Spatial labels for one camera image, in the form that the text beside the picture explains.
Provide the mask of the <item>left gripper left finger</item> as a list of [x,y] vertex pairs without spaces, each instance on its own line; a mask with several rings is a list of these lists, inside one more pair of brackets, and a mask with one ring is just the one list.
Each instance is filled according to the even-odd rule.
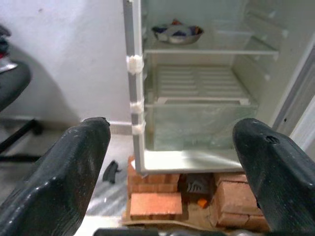
[[102,117],[67,129],[0,205],[0,236],[74,236],[109,142]]

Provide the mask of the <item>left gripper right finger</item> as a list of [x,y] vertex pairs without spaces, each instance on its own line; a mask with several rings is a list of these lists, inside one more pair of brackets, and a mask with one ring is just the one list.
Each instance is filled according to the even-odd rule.
[[245,118],[232,133],[272,236],[315,236],[315,162],[288,136]]

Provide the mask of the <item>black item under fridge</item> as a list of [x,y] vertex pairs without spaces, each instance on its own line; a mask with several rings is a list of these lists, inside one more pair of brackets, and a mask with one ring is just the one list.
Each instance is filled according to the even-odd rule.
[[212,197],[215,191],[214,177],[211,173],[187,174],[183,192]]

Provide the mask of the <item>white small fridge cabinet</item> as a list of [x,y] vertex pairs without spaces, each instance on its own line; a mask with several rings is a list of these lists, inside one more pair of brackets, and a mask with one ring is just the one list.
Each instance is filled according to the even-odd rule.
[[[294,82],[295,69],[315,35],[315,0],[122,0],[126,56],[143,56],[141,73],[128,73],[131,102],[144,101],[144,112],[131,113],[131,125],[146,123],[145,106],[156,103],[159,65],[224,66],[232,70],[257,105],[255,119],[273,124]],[[258,55],[146,54],[156,40],[151,28],[178,19],[204,29],[199,38],[217,47],[245,47],[256,38],[279,51],[279,57]],[[236,103],[170,101],[166,104]],[[133,136],[134,168],[143,174],[240,171],[234,148],[156,151],[147,129]]]

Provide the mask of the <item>glass fridge shelf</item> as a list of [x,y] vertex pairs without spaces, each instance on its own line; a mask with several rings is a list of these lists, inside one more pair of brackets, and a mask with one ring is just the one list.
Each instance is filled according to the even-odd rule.
[[217,47],[211,42],[202,40],[189,45],[170,45],[155,41],[144,48],[146,54],[199,54],[199,55],[258,55],[279,57],[279,51],[268,46],[256,38],[249,40],[245,47],[228,44],[226,47]]

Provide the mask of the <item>black curved floor object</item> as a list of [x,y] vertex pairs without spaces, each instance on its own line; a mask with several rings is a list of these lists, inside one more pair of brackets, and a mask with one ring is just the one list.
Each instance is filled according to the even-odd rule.
[[115,184],[116,173],[121,171],[118,167],[118,163],[115,160],[112,160],[103,173],[102,181]]

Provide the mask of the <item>brown cardboard sheet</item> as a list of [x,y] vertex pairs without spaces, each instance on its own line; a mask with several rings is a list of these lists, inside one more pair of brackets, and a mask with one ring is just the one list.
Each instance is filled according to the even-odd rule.
[[[130,217],[130,201],[127,204],[126,212],[122,217],[122,224],[126,226],[131,225],[177,225],[188,227],[191,229],[197,230],[216,230],[216,229],[232,229],[232,227],[222,227],[217,225],[218,217],[223,213],[219,207],[219,202],[214,200],[212,205],[207,206],[206,208],[201,208],[198,204],[195,203],[184,203],[183,204],[183,214],[176,216],[171,220],[132,220]],[[235,229],[246,229],[254,232],[261,232],[251,230],[247,226]]]

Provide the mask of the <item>white tape patch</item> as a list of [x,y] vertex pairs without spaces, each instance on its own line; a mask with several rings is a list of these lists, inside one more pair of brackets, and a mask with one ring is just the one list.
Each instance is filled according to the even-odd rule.
[[141,135],[145,131],[146,123],[135,124],[131,126],[132,135]]
[[141,114],[144,112],[144,101],[131,102],[130,112],[132,114]]
[[143,56],[126,56],[127,71],[131,75],[139,74],[144,68]]

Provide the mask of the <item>clear crisper drawer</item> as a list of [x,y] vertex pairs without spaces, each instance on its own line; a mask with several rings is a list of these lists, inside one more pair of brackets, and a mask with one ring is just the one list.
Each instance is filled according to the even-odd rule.
[[257,105],[147,104],[145,111],[148,142],[153,150],[231,149],[234,125],[255,117]]

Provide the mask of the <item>black chair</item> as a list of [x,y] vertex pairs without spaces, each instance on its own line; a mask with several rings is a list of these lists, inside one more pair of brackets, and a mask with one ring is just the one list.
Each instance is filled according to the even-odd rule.
[[[0,112],[13,103],[31,82],[31,70],[21,61],[13,61],[10,58],[9,43],[7,38],[11,31],[0,24]],[[27,133],[40,135],[43,126],[35,119],[27,121],[20,129],[0,142],[0,162],[35,162],[40,157],[30,154],[16,154],[4,156],[4,153],[13,144]]]

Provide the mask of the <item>white ribbed crisper cover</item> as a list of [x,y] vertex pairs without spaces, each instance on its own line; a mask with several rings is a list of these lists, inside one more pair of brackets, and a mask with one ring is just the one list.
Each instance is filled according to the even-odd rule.
[[219,101],[250,105],[247,90],[224,66],[159,65],[156,70],[156,103]]

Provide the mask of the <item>steel bowl with dark contents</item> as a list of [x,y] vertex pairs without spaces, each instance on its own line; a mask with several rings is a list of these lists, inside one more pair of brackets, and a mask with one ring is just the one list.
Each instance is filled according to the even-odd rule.
[[204,34],[200,26],[184,24],[178,19],[173,19],[170,24],[153,26],[151,31],[157,41],[172,45],[195,43]]

